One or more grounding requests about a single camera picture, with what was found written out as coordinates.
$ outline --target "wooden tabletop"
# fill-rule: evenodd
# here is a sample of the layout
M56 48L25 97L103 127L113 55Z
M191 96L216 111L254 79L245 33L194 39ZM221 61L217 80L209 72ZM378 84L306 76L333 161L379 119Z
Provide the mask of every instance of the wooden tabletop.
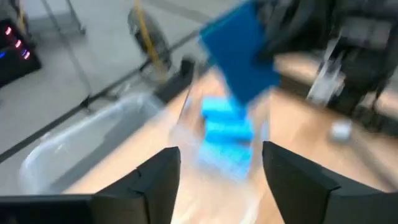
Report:
M184 126L189 132L194 133L197 139L200 139L202 126L202 121L198 114L200 98L206 95L224 94L226 94L226 91L223 88L222 78L220 78L217 71L210 71L194 84L190 93L190 107L185 110L186 112L182 115L181 120L178 121L178 117L185 101L187 90L167 105L167 114L163 113L161 116L147 122L140 130L115 149L113 153L87 173L84 178L68 189L66 193L97 192L128 174L156 152L168 146L178 145L183 153L187 153L192 146L182 143L181 139L186 140L189 135L181 136L179 140L176 140L174 135L175 125L178 122L180 127ZM383 103L395 105L398 102L389 101L389 99L389 97L386 97ZM254 118L257 131L265 121L269 121L269 137L272 142L311 159L328 169L374 188L386 192L393 190L381 182L374 171L361 160L361 157L358 156L358 149L332 144L328 141L330 126L332 122L341 119L339 115L311 107L306 102L278 90L272 90L270 93L259 97L256 104L252 105L251 108L250 116ZM370 153L374 159L377 159L376 161L378 162L375 163L387 167L390 175L398 180L398 152L396 150L398 141L385 136L374 136L365 133L359 128L356 128L354 136L355 140L366 146L360 150L366 150ZM253 144L256 151L255 155L259 157L261 140L256 139ZM192 187L205 185L203 181L198 181L195 175L194 172L191 172L190 178L185 179L184 184L189 184ZM253 192L258 196L259 201L256 223L283 223L261 166L257 166L252 170L248 182L255 188ZM213 198L213 200L225 200L225 202L228 202L228 200L233 198L233 195L229 194L233 190L227 190L226 182L220 183L220 186L222 186L220 187L221 189L225 189L225 192L219 196L220 198ZM178 197L185 199L191 197L191 194L192 192L189 191L179 192ZM210 205L213 202L211 198L208 198L208 200L204 200L204 203ZM181 212L183 209L182 207L175 208L176 213ZM213 223L238 223L236 216L239 212L233 212L232 210L229 212L228 217L223 217L229 220L223 219L222 222L212 220ZM187 223L212 223L209 221L209 214L203 212L185 217L185 219L188 220Z

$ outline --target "blue cloth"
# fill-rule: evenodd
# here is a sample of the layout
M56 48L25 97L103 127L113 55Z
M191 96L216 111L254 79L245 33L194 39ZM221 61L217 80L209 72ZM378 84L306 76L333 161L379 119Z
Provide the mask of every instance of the blue cloth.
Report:
M233 96L243 106L279 82L272 61L254 64L254 56L265 37L252 2L244 3L201 31L201 40L210 58L221 69Z
M211 142L251 141L254 137L253 125L249 119L231 121L207 119L205 139Z
M250 171L253 149L236 143L215 144L204 141L198 163L235 180L245 179Z
M201 115L205 119L243 119L246 114L246 109L232 98L206 96L201 102Z

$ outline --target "black equipment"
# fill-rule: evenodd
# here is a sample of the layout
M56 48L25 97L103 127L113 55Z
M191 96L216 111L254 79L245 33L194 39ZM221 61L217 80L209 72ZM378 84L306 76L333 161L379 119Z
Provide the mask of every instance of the black equipment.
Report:
M0 87L40 68L34 49L13 21L0 21Z
M326 49L330 40L338 40L331 55L324 56L320 71L330 58L337 73L345 77L339 92L326 99L326 106L358 120L370 131L398 136L398 121L376 111L377 100L398 64L397 1L255 0L255 4L267 31L256 61L269 61L287 52ZM368 93L376 96L370 110L360 107Z
M180 151L165 148L93 195L0 197L0 223L169 224L180 180Z
M398 193L356 182L272 142L264 142L262 156L286 224L398 223Z

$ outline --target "transparent plastic bin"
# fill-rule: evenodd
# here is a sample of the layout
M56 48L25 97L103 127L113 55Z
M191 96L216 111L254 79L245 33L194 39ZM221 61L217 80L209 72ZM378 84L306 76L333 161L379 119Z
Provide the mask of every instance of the transparent plastic bin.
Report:
M204 78L220 77L207 75ZM133 95L123 98L115 105L101 110L64 132L49 137L32 151L21 167L20 178L24 190L28 194L62 193L62 189L71 186L73 180L56 187L54 182L63 179L71 170L74 171L73 175L86 174L146 121L159 128L159 133L169 134L165 145L155 150L178 146L181 151L180 185L172 223L254 223L263 193L258 188L257 178L260 177L263 180L260 183L265 185L265 175L261 166L261 127L256 127L256 137L251 143L255 153L247 177L235 178L234 175L220 172L223 169L215 166L217 164L198 160L203 149L203 134L200 128L197 128L201 119L195 115L200 114L201 98L213 94L211 91L202 91L201 81L194 79L194 87L188 95L191 102L181 108L180 119L175 110L173 113L167 107L163 110L162 105L153 96ZM222 82L211 83L217 86L208 86L209 89L224 89ZM256 108L264 106L261 103L254 105ZM267 115L261 115L255 120L263 119L265 122L256 124L266 123ZM250 116L255 117L253 111L250 112ZM107 142L106 147L99 147L104 142ZM83 168L80 167L82 161L85 165Z
M173 223L255 223L259 202L266 185L262 168L262 142L268 138L268 94L258 96L248 105L255 137L247 143L252 148L249 167L239 160L212 159L212 146L205 144L201 101L206 96L228 96L221 73L211 70L194 77L170 142L182 152L180 189L177 194ZM240 169L248 169L242 175Z
M60 194L162 109L145 94L129 95L44 139L22 163L19 180L27 194Z

